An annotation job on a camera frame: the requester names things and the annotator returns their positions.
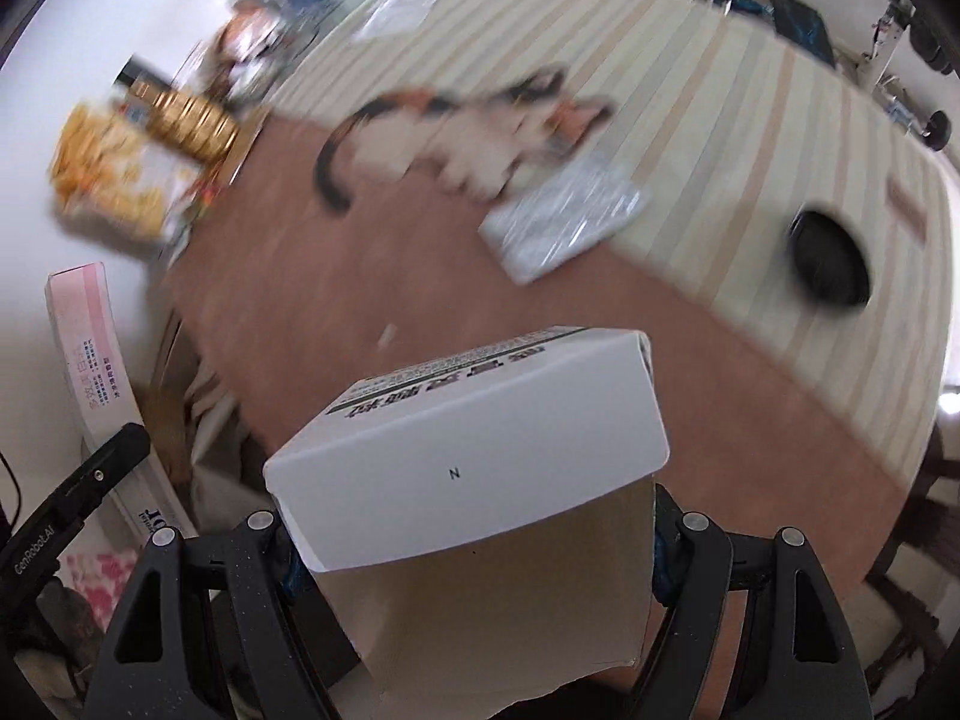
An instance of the brown rectangular patch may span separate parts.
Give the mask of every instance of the brown rectangular patch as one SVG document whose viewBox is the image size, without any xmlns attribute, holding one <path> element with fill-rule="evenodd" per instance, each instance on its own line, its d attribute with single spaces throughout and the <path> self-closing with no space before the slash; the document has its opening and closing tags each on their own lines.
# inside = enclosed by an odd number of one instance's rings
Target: brown rectangular patch
<svg viewBox="0 0 960 720">
<path fill-rule="evenodd" d="M 887 176 L 887 205 L 926 247 L 926 211 L 893 175 Z"/>
</svg>

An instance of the calico cat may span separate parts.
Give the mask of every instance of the calico cat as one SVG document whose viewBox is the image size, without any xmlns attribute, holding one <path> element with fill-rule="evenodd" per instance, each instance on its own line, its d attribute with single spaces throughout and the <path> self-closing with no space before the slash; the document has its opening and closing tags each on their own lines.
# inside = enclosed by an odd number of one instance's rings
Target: calico cat
<svg viewBox="0 0 960 720">
<path fill-rule="evenodd" d="M 344 213 L 352 194 L 333 176 L 343 143 L 354 167 L 380 181 L 399 180 L 414 166 L 429 166 L 445 189 L 491 200 L 524 162 L 557 162 L 613 114 L 608 100 L 573 100 L 560 94 L 563 68 L 541 68 L 492 95 L 455 100 L 431 89 L 381 95 L 344 119 L 317 157 L 314 179 L 323 199 Z"/>
</svg>

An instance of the white cardboard box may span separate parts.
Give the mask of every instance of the white cardboard box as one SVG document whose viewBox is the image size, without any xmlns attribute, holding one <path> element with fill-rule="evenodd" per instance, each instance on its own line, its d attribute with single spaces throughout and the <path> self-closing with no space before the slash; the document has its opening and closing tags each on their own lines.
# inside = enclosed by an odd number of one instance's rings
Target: white cardboard box
<svg viewBox="0 0 960 720">
<path fill-rule="evenodd" d="M 267 462 L 382 720 L 485 720 L 640 657 L 668 447 L 642 333 L 550 328 L 357 383 Z"/>
<path fill-rule="evenodd" d="M 103 263 L 61 271 L 47 279 L 47 310 L 64 377 L 73 395 L 83 440 L 93 451 L 128 422 L 143 424 L 120 356 Z M 197 534 L 174 488 L 150 451 L 109 495 L 142 545 L 164 525 L 185 538 Z"/>
</svg>

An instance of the gold bottle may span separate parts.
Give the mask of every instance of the gold bottle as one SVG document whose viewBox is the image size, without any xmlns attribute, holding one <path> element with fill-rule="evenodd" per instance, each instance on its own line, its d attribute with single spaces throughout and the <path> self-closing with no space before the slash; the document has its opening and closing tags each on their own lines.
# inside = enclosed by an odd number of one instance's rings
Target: gold bottle
<svg viewBox="0 0 960 720">
<path fill-rule="evenodd" d="M 227 155 L 239 125 L 227 111 L 210 100 L 163 89 L 138 77 L 130 94 L 150 107 L 147 132 L 205 164 Z"/>
</svg>

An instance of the cat's tail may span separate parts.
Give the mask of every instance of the cat's tail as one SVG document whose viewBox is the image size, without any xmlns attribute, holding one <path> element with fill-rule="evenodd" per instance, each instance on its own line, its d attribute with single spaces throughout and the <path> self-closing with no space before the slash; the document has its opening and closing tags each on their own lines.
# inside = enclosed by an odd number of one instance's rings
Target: cat's tail
<svg viewBox="0 0 960 720">
<path fill-rule="evenodd" d="M 317 162 L 313 169 L 314 184 L 320 190 L 320 194 L 326 200 L 326 203 L 338 214 L 345 214 L 350 210 L 353 198 L 334 180 L 333 158 L 336 156 L 340 144 L 347 140 L 347 135 L 350 134 L 355 123 L 356 119 L 351 117 L 345 122 L 341 122 L 330 133 L 330 137 L 326 139 L 326 143 L 320 149 L 320 154 L 317 156 Z"/>
</svg>

